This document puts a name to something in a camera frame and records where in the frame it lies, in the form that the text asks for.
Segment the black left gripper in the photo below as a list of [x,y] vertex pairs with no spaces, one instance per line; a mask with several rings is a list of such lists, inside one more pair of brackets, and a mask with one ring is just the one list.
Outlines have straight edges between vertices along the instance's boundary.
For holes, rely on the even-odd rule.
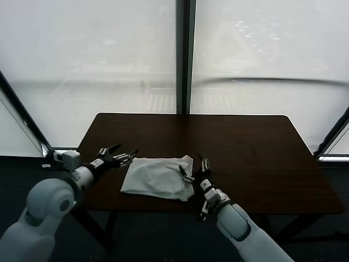
[[121,147],[121,144],[112,145],[108,148],[101,148],[98,152],[98,157],[88,164],[88,170],[93,176],[102,176],[110,169],[118,169],[126,164],[129,164],[136,157],[139,149],[131,153],[122,153],[113,156],[114,152]]

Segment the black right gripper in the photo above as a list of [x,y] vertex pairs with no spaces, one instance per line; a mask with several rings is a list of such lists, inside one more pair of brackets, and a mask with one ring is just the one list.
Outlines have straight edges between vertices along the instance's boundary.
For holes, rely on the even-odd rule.
[[210,180],[210,163],[207,157],[198,155],[201,167],[198,172],[194,174],[194,177],[189,176],[183,167],[179,166],[179,172],[182,176],[182,180],[187,183],[193,183],[194,187],[201,188],[205,193],[214,187],[213,182]]

